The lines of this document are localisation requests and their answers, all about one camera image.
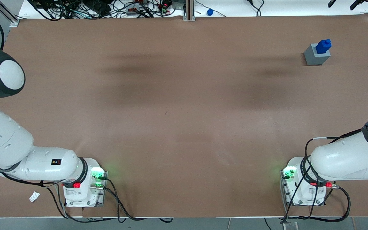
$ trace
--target metal bracket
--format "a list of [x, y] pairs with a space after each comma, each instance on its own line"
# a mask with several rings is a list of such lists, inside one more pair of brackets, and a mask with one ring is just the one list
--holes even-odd
[[196, 16], [194, 15], [194, 0], [186, 0], [185, 1], [186, 8], [185, 8], [185, 14], [184, 14], [184, 21], [187, 22], [193, 22], [196, 20]]
[[10, 12], [9, 9], [1, 1], [0, 1], [0, 13], [11, 22], [9, 27], [18, 26], [19, 19], [15, 16], [15, 14]]
[[186, 16], [183, 16], [183, 19], [184, 19], [184, 21], [188, 21], [188, 22], [195, 22], [196, 21], [195, 16], [193, 16], [193, 18], [190, 19], [190, 20], [188, 20]]

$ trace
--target gray box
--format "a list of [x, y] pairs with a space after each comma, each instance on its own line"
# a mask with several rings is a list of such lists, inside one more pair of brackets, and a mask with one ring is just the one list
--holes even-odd
[[328, 58], [330, 58], [330, 52], [327, 51], [325, 54], [318, 54], [316, 51], [317, 44], [311, 44], [305, 51], [305, 59], [308, 65], [321, 65]]
[[283, 230], [299, 230], [297, 222], [285, 222], [282, 225], [283, 225]]
[[171, 6], [173, 9], [184, 10], [185, 0], [172, 0]]

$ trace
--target cable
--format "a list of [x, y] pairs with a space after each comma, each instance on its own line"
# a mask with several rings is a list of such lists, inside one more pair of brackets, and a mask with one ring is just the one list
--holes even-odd
[[159, 219], [160, 221], [162, 221], [162, 222], [164, 222], [164, 223], [171, 223], [174, 219], [173, 218], [171, 218], [169, 221], [165, 221], [165, 220], [163, 220], [163, 219]]
[[269, 226], [268, 222], [266, 221], [266, 218], [264, 218], [264, 220], [265, 220], [265, 224], [266, 224], [266, 226], [268, 226], [269, 230], [272, 230], [271, 227]]
[[264, 0], [262, 0], [262, 4], [261, 4], [261, 6], [259, 7], [259, 8], [257, 8], [255, 5], [254, 5], [254, 2], [253, 2], [253, 0], [248, 0], [248, 2], [251, 4], [251, 6], [254, 8], [254, 9], [256, 9], [257, 10], [257, 17], [258, 16], [261, 16], [261, 8], [262, 8], [262, 6], [263, 6], [263, 4], [264, 4]]
[[318, 217], [310, 217], [310, 219], [317, 220], [317, 221], [332, 222], [332, 223], [334, 223], [334, 222], [344, 221], [349, 216], [350, 208], [351, 208], [351, 200], [350, 200], [349, 193], [347, 193], [346, 190], [344, 190], [340, 186], [339, 186], [339, 189], [346, 195], [346, 198], [347, 198], [347, 208], [346, 208], [346, 212], [344, 213], [344, 215], [341, 218], [339, 218], [339, 219], [333, 219], [333, 220], [322, 219], [322, 218], [318, 218]]
[[[104, 189], [106, 191], [108, 191], [113, 197], [114, 199], [116, 200], [117, 202], [117, 205], [120, 205], [121, 207], [121, 210], [124, 212], [124, 214], [132, 221], [143, 221], [145, 220], [144, 218], [135, 218], [133, 217], [132, 215], [130, 215], [130, 213], [126, 210], [126, 208], [124, 207], [123, 203], [120, 201], [119, 197], [117, 196], [116, 192], [113, 192], [112, 190], [110, 190], [109, 188], [107, 187], [104, 187]], [[173, 221], [173, 219], [169, 220], [169, 221], [165, 221], [163, 219], [160, 218], [160, 221], [164, 222], [164, 223], [171, 223]]]
[[117, 196], [117, 191], [116, 191], [116, 187], [114, 186], [114, 183], [111, 181], [111, 179], [105, 178], [108, 182], [110, 182], [111, 186], [113, 187], [113, 191], [114, 191], [114, 195], [117, 197], [117, 221], [122, 224], [126, 221], [126, 219], [124, 219], [123, 221], [120, 220], [120, 211], [119, 211], [119, 197]]
[[[212, 8], [209, 8], [208, 6], [205, 6], [204, 4], [202, 4], [202, 3], [200, 3], [198, 0], [195, 0], [198, 4], [200, 4], [201, 6], [204, 6], [205, 8], [207, 8], [207, 9], [212, 9]], [[217, 13], [219, 13], [221, 16], [223, 16], [223, 17], [226, 17], [225, 15], [223, 15], [222, 13], [220, 13], [220, 12], [218, 12], [218, 11], [216, 11], [215, 9], [212, 9], [213, 11], [215, 11], [215, 12], [217, 12]]]
[[130, 215], [130, 213], [128, 213], [128, 211], [126, 210], [126, 208], [124, 207], [124, 205], [123, 205], [123, 203], [120, 201], [120, 199], [117, 197], [117, 195], [112, 191], [112, 190], [110, 190], [109, 188], [107, 188], [107, 187], [104, 187], [104, 189], [106, 190], [106, 191], [108, 191], [113, 197], [114, 197], [114, 199], [116, 199], [116, 202], [118, 203], [118, 204], [120, 204], [120, 207], [121, 207], [121, 209], [122, 209], [122, 211], [124, 212], [124, 214], [126, 214], [126, 216], [129, 218], [129, 219], [131, 219], [132, 221], [142, 221], [142, 220], [145, 220], [145, 219], [139, 219], [139, 218], [135, 218], [135, 217], [133, 217], [132, 215]]
[[58, 19], [54, 19], [53, 17], [53, 19], [50, 19], [50, 18], [48, 18], [47, 16], [45, 16], [43, 13], [41, 13], [39, 10], [38, 10], [38, 8], [34, 5], [34, 3], [32, 3], [31, 2], [31, 0], [28, 0], [28, 2], [29, 2], [29, 4], [31, 4], [31, 6], [42, 16], [42, 17], [44, 17], [45, 19], [48, 19], [49, 21], [51, 21], [51, 22], [57, 22], [57, 21], [59, 21], [61, 18], [62, 18], [62, 16], [63, 16], [63, 13], [64, 13], [64, 4], [63, 4], [63, 1], [62, 0], [59, 0], [59, 2], [60, 2], [60, 5], [62, 6], [62, 11], [60, 12], [60, 17], [58, 18]]
[[302, 183], [303, 179], [305, 178], [305, 176], [307, 175], [307, 173], [308, 173], [309, 169], [311, 169], [311, 165], [310, 165], [310, 166], [308, 167], [308, 169], [305, 171], [305, 173], [304, 173], [304, 174], [303, 174], [303, 176], [302, 176], [302, 179], [300, 180], [300, 182], [299, 182], [299, 183], [298, 183], [298, 185], [296, 186], [295, 192], [293, 192], [293, 195], [292, 195], [292, 197], [291, 197], [291, 199], [290, 199], [290, 202], [289, 202], [289, 205], [288, 205], [288, 207], [287, 207], [288, 209], [286, 210], [286, 214], [285, 214], [285, 217], [284, 217], [284, 219], [283, 219], [283, 222], [287, 222], [287, 219], [288, 219], [288, 213], [289, 213], [290, 207], [291, 207], [291, 205], [292, 205], [292, 203], [293, 203], [293, 198], [295, 198], [296, 192], [298, 191], [299, 186], [301, 186], [301, 183]]
[[1, 50], [2, 50], [5, 44], [5, 35], [4, 35], [3, 27], [1, 26], [1, 23], [0, 23], [0, 32], [1, 32]]

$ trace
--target black cable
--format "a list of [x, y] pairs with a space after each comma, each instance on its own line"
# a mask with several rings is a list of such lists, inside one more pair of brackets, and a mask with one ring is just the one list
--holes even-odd
[[266, 218], [264, 218], [264, 220], [265, 220], [265, 224], [266, 224], [266, 226], [268, 226], [269, 230], [272, 230], [271, 227], [269, 226], [268, 222], [266, 221]]
[[151, 18], [153, 18], [154, 16], [151, 14], [150, 10], [143, 4], [143, 3], [140, 3], [140, 6], [143, 7], [143, 9], [146, 11], [147, 14], [149, 14], [149, 16]]
[[262, 8], [263, 4], [265, 3], [265, 2], [264, 2], [264, 0], [261, 0], [261, 1], [262, 1], [262, 4], [261, 4], [261, 6], [258, 8], [259, 16], [261, 16], [261, 10], [260, 10], [260, 9]]
[[58, 18], [58, 19], [50, 19], [50, 18], [48, 18], [47, 16], [45, 16], [43, 13], [41, 13], [39, 10], [38, 10], [38, 8], [34, 5], [34, 3], [32, 3], [32, 1], [31, 0], [28, 0], [28, 2], [29, 2], [29, 4], [31, 4], [31, 6], [42, 16], [42, 17], [44, 17], [45, 19], [48, 19], [49, 21], [51, 21], [51, 22], [57, 22], [57, 21], [59, 21], [61, 18], [62, 18], [62, 16], [63, 16], [63, 13], [64, 13], [64, 11], [65, 11], [65, 7], [64, 7], [64, 4], [63, 4], [63, 1], [62, 0], [59, 0], [59, 2], [60, 2], [60, 5], [62, 6], [62, 11], [60, 12], [60, 17]]
[[124, 214], [126, 214], [126, 216], [129, 218], [129, 219], [131, 219], [131, 220], [133, 220], [133, 221], [142, 221], [142, 220], [145, 220], [145, 219], [139, 219], [139, 218], [135, 218], [135, 217], [133, 217], [132, 215], [130, 215], [130, 213], [128, 213], [128, 211], [126, 210], [126, 208], [124, 207], [124, 205], [123, 205], [123, 203], [120, 201], [120, 199], [118, 198], [118, 196], [112, 191], [112, 190], [110, 190], [109, 188], [107, 188], [107, 187], [104, 187], [104, 189], [106, 190], [106, 191], [108, 191], [113, 197], [114, 197], [114, 199], [116, 199], [116, 202], [118, 203], [118, 204], [120, 204], [120, 207], [121, 207], [121, 210], [124, 212]]
[[346, 195], [346, 198], [347, 198], [347, 208], [346, 208], [346, 212], [344, 213], [344, 215], [339, 219], [333, 219], [333, 220], [322, 219], [322, 218], [318, 218], [318, 217], [310, 217], [310, 219], [317, 220], [317, 221], [334, 223], [334, 222], [344, 221], [349, 216], [350, 208], [351, 208], [351, 200], [350, 200], [349, 193], [347, 193], [346, 190], [344, 190], [342, 187], [339, 187], [339, 189]]
[[116, 201], [117, 201], [117, 204], [116, 204], [117, 205], [117, 221], [120, 224], [122, 224], [122, 223], [124, 223], [126, 221], [126, 219], [124, 219], [123, 221], [120, 220], [120, 210], [119, 210], [119, 202], [118, 202], [119, 197], [117, 196], [116, 187], [114, 186], [114, 183], [111, 181], [111, 179], [106, 178], [106, 180], [108, 182], [110, 182], [111, 186], [113, 187], [114, 195], [117, 197], [117, 199], [116, 199]]
[[164, 223], [171, 223], [174, 219], [173, 218], [171, 218], [169, 221], [165, 221], [165, 220], [163, 220], [163, 219], [159, 219], [160, 221], [162, 221], [162, 222], [164, 222]]
[[1, 50], [2, 50], [5, 44], [5, 35], [4, 35], [3, 27], [1, 26], [1, 23], [0, 23], [0, 32], [1, 32]]
[[[207, 8], [207, 9], [212, 9], [212, 8], [209, 8], [208, 6], [205, 6], [204, 4], [202, 4], [202, 3], [200, 3], [198, 0], [195, 0], [198, 4], [200, 4], [201, 6], [204, 6], [205, 8]], [[215, 11], [215, 12], [217, 12], [217, 13], [219, 13], [221, 16], [223, 16], [223, 17], [226, 17], [225, 15], [223, 15], [222, 13], [220, 13], [220, 12], [218, 12], [218, 11], [216, 11], [215, 9], [212, 9], [213, 11]]]
[[20, 18], [20, 19], [27, 19], [27, 18], [24, 18], [24, 17], [18, 16], [18, 15], [15, 15], [15, 17]]
[[295, 188], [295, 192], [293, 192], [293, 195], [292, 195], [292, 197], [290, 199], [290, 202], [289, 202], [289, 205], [287, 207], [288, 209], [286, 210], [286, 214], [285, 214], [285, 217], [283, 219], [283, 222], [286, 222], [287, 219], [288, 219], [288, 213], [289, 213], [290, 207], [292, 206], [293, 198], [295, 198], [296, 192], [298, 191], [299, 186], [301, 186], [301, 183], [302, 183], [303, 179], [305, 178], [306, 174], [308, 173], [309, 169], [311, 169], [311, 166], [309, 166], [308, 169], [305, 171], [305, 173], [302, 176], [302, 179], [299, 181], [298, 185]]
[[56, 207], [57, 207], [57, 210], [58, 210], [58, 212], [60, 213], [60, 215], [63, 217], [63, 218], [65, 218], [65, 219], [70, 219], [70, 220], [73, 220], [73, 221], [75, 221], [75, 222], [78, 222], [78, 223], [95, 223], [95, 222], [101, 222], [101, 221], [109, 221], [109, 220], [112, 220], [112, 219], [103, 219], [103, 220], [93, 220], [93, 221], [79, 221], [79, 220], [76, 220], [75, 218], [73, 218], [73, 217], [71, 217], [66, 211], [64, 211], [64, 213], [66, 214], [66, 216], [62, 213], [62, 211], [61, 211], [61, 208], [59, 207], [59, 205], [58, 205], [58, 202], [57, 202], [57, 200], [56, 200], [56, 197], [55, 197], [55, 195], [54, 195], [54, 193], [52, 192], [52, 190], [50, 189], [50, 188], [47, 188], [46, 187], [46, 189], [50, 192], [50, 194], [52, 195], [52, 198], [53, 198], [53, 200], [54, 200], [54, 202], [55, 202], [55, 205], [56, 205]]

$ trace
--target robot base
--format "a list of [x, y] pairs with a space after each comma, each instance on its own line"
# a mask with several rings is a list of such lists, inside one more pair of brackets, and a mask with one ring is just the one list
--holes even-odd
[[[289, 206], [289, 202], [291, 202], [291, 198], [295, 193], [296, 187], [302, 179], [300, 169], [302, 159], [303, 157], [292, 158], [285, 169], [280, 171], [280, 190], [282, 192], [282, 200], [285, 208]], [[292, 200], [292, 205], [312, 206], [315, 192], [316, 187], [303, 180]], [[314, 203], [315, 206], [318, 206], [319, 204], [323, 205], [325, 193], [325, 186], [317, 188], [316, 201]]]
[[107, 177], [105, 172], [96, 160], [91, 158], [84, 159], [88, 165], [85, 180], [79, 188], [66, 188], [63, 186], [63, 193], [66, 199], [66, 207], [103, 207], [107, 180], [101, 180], [97, 177]]

